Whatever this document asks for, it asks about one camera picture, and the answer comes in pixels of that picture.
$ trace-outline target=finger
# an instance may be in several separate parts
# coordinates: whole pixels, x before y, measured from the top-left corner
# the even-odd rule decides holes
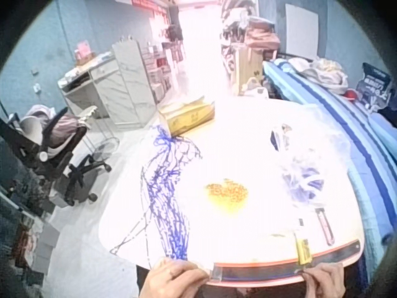
[[[159,268],[163,267],[165,264],[167,264],[168,262],[171,262],[171,261],[172,261],[172,259],[167,258],[167,257],[163,257],[160,260],[158,260],[158,262],[151,269],[152,270],[159,269]]]
[[[310,274],[319,283],[325,297],[332,297],[335,292],[335,285],[331,275],[319,268],[304,269],[303,272]]]
[[[316,268],[322,269],[331,275],[332,281],[338,291],[344,287],[344,270],[342,264],[321,263]]]
[[[180,297],[190,286],[197,282],[203,282],[208,278],[209,276],[204,270],[188,270],[167,284],[166,297]]]
[[[197,291],[200,289],[200,287],[204,285],[207,281],[207,278],[201,281],[197,281],[195,284],[187,288],[181,298],[193,298],[196,295]]]
[[[305,298],[316,298],[316,281],[307,273],[302,273],[302,277],[306,281]]]
[[[184,260],[174,260],[168,263],[164,270],[167,273],[167,280],[172,280],[180,276],[183,272],[197,269],[197,265]]]

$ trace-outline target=blue wall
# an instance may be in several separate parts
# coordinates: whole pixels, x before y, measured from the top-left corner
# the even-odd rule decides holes
[[[73,59],[61,28],[56,3],[49,4],[25,32],[0,74],[0,98],[8,111],[25,114],[33,104],[65,104],[57,80],[73,67]],[[32,76],[31,69],[39,74]],[[42,92],[36,95],[33,85]]]
[[[259,0],[259,14],[276,23],[276,33],[285,50],[285,4],[313,11],[319,16],[318,56],[339,62],[355,88],[362,78],[362,63],[389,72],[365,32],[336,0]]]
[[[32,105],[60,110],[65,101],[57,81],[74,67],[74,49],[88,40],[96,53],[110,50],[122,35],[142,45],[153,41],[147,9],[115,0],[54,0],[25,32],[0,73],[0,98],[8,113]],[[39,74],[33,76],[31,69]],[[33,85],[42,92],[36,95]]]
[[[389,73],[361,26],[336,0],[328,0],[328,43],[325,57],[338,61],[349,76],[349,86],[355,88],[362,79],[362,63]]]
[[[259,0],[259,15],[275,22],[275,31],[280,38],[281,52],[285,52],[287,44],[287,21],[285,5],[291,4],[302,7],[318,14],[319,40],[318,55],[324,56],[327,45],[327,0]]]
[[[132,35],[142,47],[153,42],[149,18],[153,12],[114,0],[85,0],[98,52],[109,51],[121,36]]]

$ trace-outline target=desk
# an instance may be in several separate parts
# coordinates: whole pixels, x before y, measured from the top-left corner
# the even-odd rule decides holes
[[[214,269],[210,284],[259,287],[302,281],[294,272],[299,267],[291,226],[297,214],[283,191],[277,155],[269,142],[274,125],[284,122],[293,127],[304,121],[300,117],[301,109],[298,104],[278,100],[222,99],[216,102],[215,120],[185,134],[196,144],[203,158],[182,171],[176,187],[176,201],[190,222],[186,225],[189,234],[186,237],[187,257]],[[111,189],[112,197],[99,225],[99,239],[110,251],[135,227],[130,241],[117,255],[149,268],[164,256],[160,237],[163,234],[157,229],[156,218],[146,217],[145,223],[146,207],[140,197],[141,166],[156,151],[153,140],[142,142],[138,150],[140,152],[131,157],[134,160],[125,166],[117,185]],[[336,165],[330,171],[334,172],[327,176],[321,195],[335,243],[328,246],[314,212],[305,214],[305,232],[314,264],[341,261],[348,266],[363,252],[364,231],[347,170]],[[251,194],[241,215],[233,219],[219,213],[215,218],[196,200],[203,183],[226,174],[227,178],[240,181]],[[228,278],[217,279],[219,271]],[[255,280],[249,277],[250,273],[261,275],[263,279]]]
[[[95,105],[100,117],[110,117],[121,129],[144,127],[156,111],[156,103],[138,42],[112,45],[113,55],[97,57],[82,66],[82,73],[62,88],[74,114]]]

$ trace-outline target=drawer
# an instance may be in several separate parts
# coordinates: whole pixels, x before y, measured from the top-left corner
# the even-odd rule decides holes
[[[90,72],[91,72],[92,79],[96,80],[103,76],[114,73],[117,70],[118,70],[118,64],[117,64],[116,59],[114,59],[112,61],[108,61],[105,64],[102,64],[102,65],[92,69]]]

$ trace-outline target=yellow marker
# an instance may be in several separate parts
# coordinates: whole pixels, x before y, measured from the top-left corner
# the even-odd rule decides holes
[[[295,240],[297,243],[297,252],[298,252],[298,262],[299,265],[306,265],[310,264],[313,260],[313,257],[310,253],[309,241],[304,236],[302,230],[304,229],[303,226],[303,219],[299,219],[300,229],[295,231]]]

